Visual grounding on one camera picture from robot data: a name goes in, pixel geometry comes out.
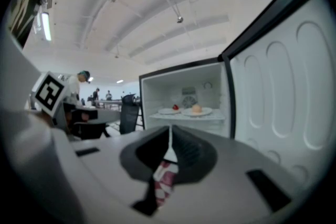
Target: office chair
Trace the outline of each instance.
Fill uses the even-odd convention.
[[[129,134],[135,131],[139,106],[135,104],[134,100],[134,94],[129,94],[122,98],[119,128],[120,134]]]

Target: egg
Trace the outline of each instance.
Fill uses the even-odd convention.
[[[192,110],[193,110],[194,113],[201,113],[202,112],[202,108],[198,104],[193,105]]]

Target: white plate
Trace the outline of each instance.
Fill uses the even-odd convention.
[[[160,109],[159,114],[163,114],[163,115],[171,115],[171,114],[178,114],[181,112],[181,110],[173,110],[173,109]]]
[[[212,112],[212,109],[211,108],[202,108],[202,112],[201,113],[195,113],[193,112],[193,109],[185,109],[182,111],[182,114],[183,115],[186,115],[186,116],[205,116],[205,115],[208,115]]]

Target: white ceiling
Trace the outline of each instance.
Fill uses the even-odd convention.
[[[111,83],[134,81],[147,72],[218,56],[270,1],[52,0],[52,42],[44,40],[42,30],[32,31],[24,53],[41,71],[85,69]]]

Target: person in white shirt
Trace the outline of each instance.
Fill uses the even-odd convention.
[[[77,103],[81,105],[81,102],[79,101],[79,90],[80,90],[80,82],[88,82],[90,78],[90,72],[89,71],[82,71],[79,72],[77,75],[73,75],[68,79],[69,84],[69,96],[72,99],[73,103]]]

